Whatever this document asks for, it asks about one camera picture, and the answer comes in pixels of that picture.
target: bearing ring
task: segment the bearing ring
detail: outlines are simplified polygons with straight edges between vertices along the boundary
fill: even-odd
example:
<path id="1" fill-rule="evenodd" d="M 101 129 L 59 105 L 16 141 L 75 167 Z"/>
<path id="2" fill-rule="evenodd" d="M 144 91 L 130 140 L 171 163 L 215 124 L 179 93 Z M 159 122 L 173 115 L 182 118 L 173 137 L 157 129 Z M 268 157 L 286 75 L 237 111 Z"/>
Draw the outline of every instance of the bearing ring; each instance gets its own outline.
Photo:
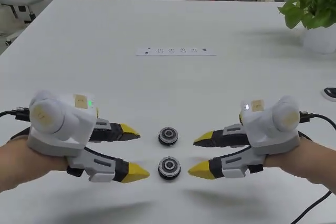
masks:
<path id="1" fill-rule="evenodd" d="M 172 127 L 165 127 L 159 132 L 159 142 L 165 146 L 171 146 L 176 143 L 179 135 L 177 130 Z"/>
<path id="2" fill-rule="evenodd" d="M 174 157 L 165 157 L 159 162 L 157 168 L 160 176 L 165 180 L 174 180 L 181 172 L 181 166 Z"/>

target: black cord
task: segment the black cord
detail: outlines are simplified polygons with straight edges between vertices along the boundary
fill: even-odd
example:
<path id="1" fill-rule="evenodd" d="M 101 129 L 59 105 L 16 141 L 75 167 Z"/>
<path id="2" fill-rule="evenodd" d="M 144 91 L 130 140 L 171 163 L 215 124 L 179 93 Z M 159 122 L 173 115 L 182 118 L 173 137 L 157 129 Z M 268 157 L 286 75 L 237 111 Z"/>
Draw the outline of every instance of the black cord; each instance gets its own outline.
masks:
<path id="1" fill-rule="evenodd" d="M 328 117 L 324 116 L 324 115 L 319 115 L 319 114 L 308 114 L 308 113 L 301 113 L 301 119 L 303 119 L 304 121 L 301 122 L 309 122 L 311 118 L 320 118 L 323 120 L 326 120 L 328 123 L 330 123 L 332 125 L 332 127 L 336 130 L 336 124 Z M 305 137 L 309 140 L 311 140 L 311 138 L 305 134 L 303 134 L 302 132 L 299 131 L 299 136 L 300 137 Z M 323 195 L 321 198 L 319 198 L 317 201 L 315 201 L 313 204 L 311 204 L 309 207 L 306 208 L 305 211 L 302 212 L 302 214 L 300 214 L 294 221 L 292 221 L 290 224 L 296 224 L 298 223 L 311 209 L 313 209 L 315 206 L 317 206 L 319 203 L 323 202 L 325 199 L 327 199 L 330 195 L 332 194 L 332 191 L 328 191 L 325 195 Z"/>
<path id="2" fill-rule="evenodd" d="M 29 122 L 29 108 L 18 107 L 16 110 L 8 110 L 0 113 L 0 118 L 4 115 L 14 115 L 15 120 Z"/>
<path id="3" fill-rule="evenodd" d="M 311 209 L 313 209 L 315 206 L 317 206 L 319 203 L 327 199 L 332 194 L 331 191 L 328 191 L 325 195 L 323 195 L 321 198 L 319 198 L 317 201 L 315 201 L 313 204 L 311 204 L 305 211 L 302 212 L 302 214 L 299 215 L 298 218 L 296 218 L 294 221 L 292 221 L 290 224 L 296 224 L 298 223 Z"/>
<path id="4" fill-rule="evenodd" d="M 0 118 L 4 115 L 13 115 L 13 110 L 8 110 L 0 113 Z"/>

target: white table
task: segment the white table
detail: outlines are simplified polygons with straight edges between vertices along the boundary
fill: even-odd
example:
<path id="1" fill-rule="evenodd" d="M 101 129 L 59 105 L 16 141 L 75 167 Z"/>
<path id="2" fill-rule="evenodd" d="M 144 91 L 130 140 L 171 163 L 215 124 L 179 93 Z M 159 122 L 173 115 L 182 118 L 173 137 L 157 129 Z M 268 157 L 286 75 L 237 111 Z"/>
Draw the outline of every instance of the white table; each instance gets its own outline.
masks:
<path id="1" fill-rule="evenodd" d="M 137 162 L 151 176 L 132 184 L 92 184 L 88 177 L 50 173 L 0 194 L 1 223 L 290 223 L 327 190 L 279 169 L 243 179 L 204 180 L 187 170 L 231 152 L 192 145 L 202 133 L 238 122 L 244 98 L 294 95 L 302 110 L 334 116 L 320 90 L 334 86 L 336 61 L 305 52 L 285 27 L 277 3 L 55 0 L 0 57 L 1 111 L 27 106 L 35 91 L 90 91 L 100 116 L 124 122 L 142 137 L 92 144 Z M 140 57 L 144 46 L 208 47 L 217 56 Z M 157 135 L 175 127 L 164 148 Z M 3 143 L 27 124 L 1 118 Z M 323 121 L 301 125 L 336 147 Z M 182 173 L 165 183 L 159 160 L 176 157 Z M 301 222 L 335 221 L 330 197 Z"/>

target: power strip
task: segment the power strip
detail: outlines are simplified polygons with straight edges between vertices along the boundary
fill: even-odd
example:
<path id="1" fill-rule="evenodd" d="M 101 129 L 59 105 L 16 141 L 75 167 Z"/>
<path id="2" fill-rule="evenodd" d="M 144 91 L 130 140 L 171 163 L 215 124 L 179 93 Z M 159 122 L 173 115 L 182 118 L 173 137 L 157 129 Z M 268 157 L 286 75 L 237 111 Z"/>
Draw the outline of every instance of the power strip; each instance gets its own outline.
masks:
<path id="1" fill-rule="evenodd" d="M 185 48 L 185 47 L 169 47 L 169 48 L 161 48 L 161 47 L 147 47 L 138 49 L 136 55 L 139 56 L 215 56 L 211 50 L 208 48 Z"/>

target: human hand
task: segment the human hand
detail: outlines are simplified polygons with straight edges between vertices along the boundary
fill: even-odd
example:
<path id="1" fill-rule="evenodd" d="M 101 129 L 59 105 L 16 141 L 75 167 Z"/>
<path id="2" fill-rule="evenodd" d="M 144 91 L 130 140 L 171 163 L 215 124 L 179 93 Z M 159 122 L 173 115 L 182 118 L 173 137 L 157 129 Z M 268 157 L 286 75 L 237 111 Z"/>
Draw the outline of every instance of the human hand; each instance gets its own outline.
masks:
<path id="1" fill-rule="evenodd" d="M 264 167 L 279 167 L 294 176 L 306 178 L 314 184 L 324 184 L 334 164 L 336 151 L 304 137 L 294 150 L 278 155 L 268 155 Z"/>
<path id="2" fill-rule="evenodd" d="M 0 192 L 40 178 L 52 170 L 66 170 L 63 157 L 45 156 L 30 149 L 28 136 L 20 136 L 0 147 Z"/>

